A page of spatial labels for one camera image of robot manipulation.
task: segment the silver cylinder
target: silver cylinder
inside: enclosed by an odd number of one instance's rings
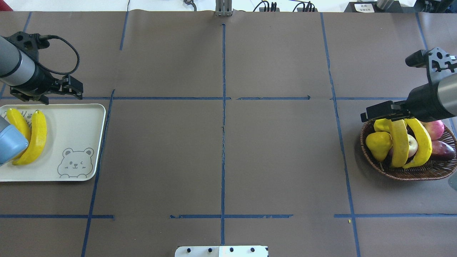
[[[394,0],[378,0],[376,6],[381,10],[386,10],[392,5],[393,1]]]
[[[34,72],[35,63],[32,59],[0,37],[0,81],[9,86],[22,85],[29,81]]]
[[[440,81],[438,99],[448,112],[457,116],[457,74],[447,76]]]
[[[19,49],[3,37],[0,37],[0,77],[11,72],[19,60]]]

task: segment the bear illustration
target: bear illustration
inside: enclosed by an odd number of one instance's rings
[[[94,150],[86,148],[84,151],[73,151],[67,148],[63,152],[64,158],[57,167],[57,172],[60,177],[87,177],[92,172],[94,166],[92,165],[92,156]]]

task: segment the white tray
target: white tray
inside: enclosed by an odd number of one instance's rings
[[[0,182],[8,181],[85,181],[97,171],[106,109],[101,104],[4,105],[0,115],[16,108],[31,124],[32,114],[46,116],[48,138],[40,157],[33,163],[0,167]]]

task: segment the blue tape line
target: blue tape line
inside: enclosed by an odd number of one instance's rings
[[[225,214],[225,219],[289,219],[293,214]],[[170,215],[170,219],[220,219],[219,214],[184,214]]]
[[[110,105],[108,107],[108,113],[106,114],[105,128],[104,128],[104,131],[103,131],[103,138],[101,140],[100,156],[98,158],[98,163],[97,163],[97,174],[95,176],[94,189],[92,191],[92,199],[90,201],[89,215],[88,215],[88,218],[87,218],[86,232],[85,232],[85,235],[84,235],[84,242],[83,242],[83,249],[82,249],[82,252],[81,252],[81,257],[85,256],[85,251],[86,251],[86,247],[87,247],[87,240],[89,239],[90,222],[92,220],[92,213],[94,211],[95,195],[97,193],[98,178],[100,177],[101,158],[103,156],[103,150],[105,148],[106,132],[108,131],[108,124],[110,122],[114,91],[115,90],[113,90],[111,92]]]
[[[224,97],[161,97],[161,96],[145,96],[145,97],[128,97],[117,96],[114,100],[225,100]]]
[[[121,45],[119,46],[120,51],[122,51],[122,48],[124,47],[125,31],[127,30],[127,19],[128,19],[128,11],[125,12],[124,29],[122,30]]]
[[[237,100],[309,100],[311,97],[240,97]]]
[[[92,219],[110,219],[115,220],[114,215],[92,215]]]
[[[289,219],[293,214],[226,214],[227,219]]]
[[[3,97],[3,99],[17,99],[14,96]],[[74,100],[73,96],[54,96],[50,100]],[[111,100],[108,96],[85,96],[83,100]],[[162,96],[116,96],[113,100],[223,100],[223,97],[162,97]]]
[[[334,218],[351,218],[351,214],[335,214]],[[395,214],[355,214],[356,218],[407,218],[407,217],[424,217],[424,218],[449,218],[457,217],[457,214],[446,214],[446,213],[395,213]]]
[[[29,12],[29,16],[27,17],[27,21],[26,21],[26,24],[24,25],[24,30],[23,32],[25,32],[27,30],[27,27],[28,27],[28,24],[30,22],[30,18],[32,16],[32,12]]]
[[[425,37],[424,37],[424,32],[422,31],[422,25],[420,24],[419,13],[417,13],[417,12],[416,12],[416,20],[417,20],[417,26],[419,27],[420,36],[422,37],[422,42],[424,42],[425,49],[428,50],[427,42],[425,41]]]
[[[87,215],[0,214],[2,219],[87,219]]]
[[[1,91],[0,91],[0,99],[3,99],[3,92],[5,92],[5,88],[6,88],[6,84],[3,83],[3,87],[1,88]]]
[[[87,219],[88,215],[56,214],[0,214],[0,219]],[[93,219],[112,219],[114,215],[93,215]]]
[[[327,68],[329,70],[330,84],[332,85],[332,99],[333,99],[333,106],[334,106],[334,109],[335,109],[335,118],[336,118],[336,125],[337,125],[337,128],[338,128],[338,137],[340,138],[340,148],[341,148],[341,153],[343,154],[344,171],[345,171],[345,175],[346,175],[347,195],[348,195],[348,199],[349,199],[349,208],[351,210],[351,215],[352,215],[352,230],[354,231],[354,241],[355,241],[355,244],[356,244],[357,257],[360,257],[359,237],[358,237],[358,234],[357,234],[356,219],[355,219],[355,216],[354,216],[354,204],[352,202],[351,184],[349,182],[349,174],[348,174],[348,171],[347,171],[346,153],[345,153],[345,150],[344,150],[343,134],[341,132],[340,117],[338,115],[338,105],[337,105],[337,102],[336,102],[335,86],[334,86],[334,83],[333,83],[332,73],[330,71],[329,47],[327,45],[327,36],[325,34],[325,25],[324,25],[324,15],[322,14],[322,12],[320,13],[320,21],[321,21],[321,25],[322,25],[322,34],[323,34],[323,37],[324,37],[325,55],[327,56]]]
[[[403,101],[406,97],[337,97],[337,100],[392,100]]]
[[[222,23],[222,176],[221,176],[221,245],[225,245],[225,24]]]
[[[220,219],[220,214],[184,214],[179,216],[170,215],[170,219]]]

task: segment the tray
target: tray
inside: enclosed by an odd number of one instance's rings
[[[16,108],[31,124],[32,114],[40,110],[46,116],[48,137],[40,157],[33,163],[0,167],[0,182],[11,181],[85,181],[97,172],[106,109],[101,104],[4,105]]]
[[[362,148],[363,155],[365,156],[368,163],[379,173],[389,178],[402,181],[438,180],[450,176],[457,169],[457,156],[450,161],[429,160],[422,166],[412,167],[409,169],[390,168],[389,164],[392,158],[390,156],[387,156],[387,158],[384,161],[382,161],[381,168],[379,162],[373,157],[371,151],[365,144],[365,139],[367,138],[367,136],[375,132],[373,124],[374,121],[368,121],[363,124],[360,132],[360,145]],[[438,140],[445,142],[446,144],[450,145],[454,150],[456,150],[457,139],[452,133],[452,131],[446,125],[444,125],[443,135]]]

